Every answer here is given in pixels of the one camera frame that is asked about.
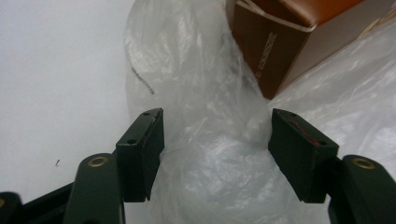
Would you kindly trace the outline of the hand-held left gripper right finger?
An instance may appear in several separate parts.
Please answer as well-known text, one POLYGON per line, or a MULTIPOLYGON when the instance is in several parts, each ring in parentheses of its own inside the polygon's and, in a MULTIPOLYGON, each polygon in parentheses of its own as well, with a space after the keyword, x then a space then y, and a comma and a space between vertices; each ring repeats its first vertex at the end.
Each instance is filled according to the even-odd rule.
POLYGON ((323 203, 330 164, 339 146, 299 115, 275 108, 268 149, 298 199, 323 203))

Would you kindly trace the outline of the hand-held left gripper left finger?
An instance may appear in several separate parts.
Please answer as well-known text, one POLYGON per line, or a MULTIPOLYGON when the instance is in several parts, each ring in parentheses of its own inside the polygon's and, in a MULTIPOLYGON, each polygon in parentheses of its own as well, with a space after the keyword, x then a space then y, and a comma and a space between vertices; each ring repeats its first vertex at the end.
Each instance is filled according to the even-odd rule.
POLYGON ((163 109, 150 109, 136 118, 116 144, 121 195, 126 203, 150 200, 163 149, 163 109))

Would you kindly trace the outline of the clear plastic bag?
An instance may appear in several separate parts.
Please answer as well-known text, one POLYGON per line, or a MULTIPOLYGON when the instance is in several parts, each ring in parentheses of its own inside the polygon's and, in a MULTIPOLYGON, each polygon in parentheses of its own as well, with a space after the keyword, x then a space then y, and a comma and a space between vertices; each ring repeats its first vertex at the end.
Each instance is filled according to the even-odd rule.
POLYGON ((268 150, 274 108, 294 112, 341 155, 396 179, 396 19, 262 97, 227 22, 228 0, 135 0, 125 29, 132 116, 163 109, 165 148, 151 224, 330 224, 298 200, 268 150))

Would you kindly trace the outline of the brown cardboard box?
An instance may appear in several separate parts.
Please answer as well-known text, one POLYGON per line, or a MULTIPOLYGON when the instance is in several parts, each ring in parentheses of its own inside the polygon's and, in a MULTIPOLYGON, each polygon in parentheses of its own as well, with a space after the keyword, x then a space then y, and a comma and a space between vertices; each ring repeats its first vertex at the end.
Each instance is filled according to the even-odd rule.
POLYGON ((237 0, 232 33, 272 99, 395 10, 396 0, 237 0))

